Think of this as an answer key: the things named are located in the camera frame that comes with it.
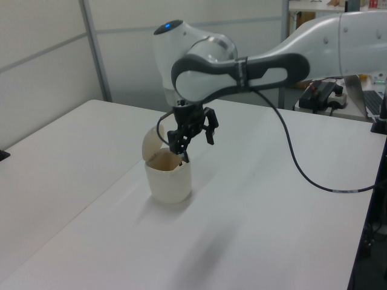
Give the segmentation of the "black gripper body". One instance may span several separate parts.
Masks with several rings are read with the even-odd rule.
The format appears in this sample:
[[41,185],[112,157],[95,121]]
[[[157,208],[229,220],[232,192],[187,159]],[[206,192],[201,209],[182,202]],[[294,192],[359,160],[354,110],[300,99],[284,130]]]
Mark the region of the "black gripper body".
[[204,124],[204,109],[199,105],[173,107],[177,133],[182,135],[198,135]]

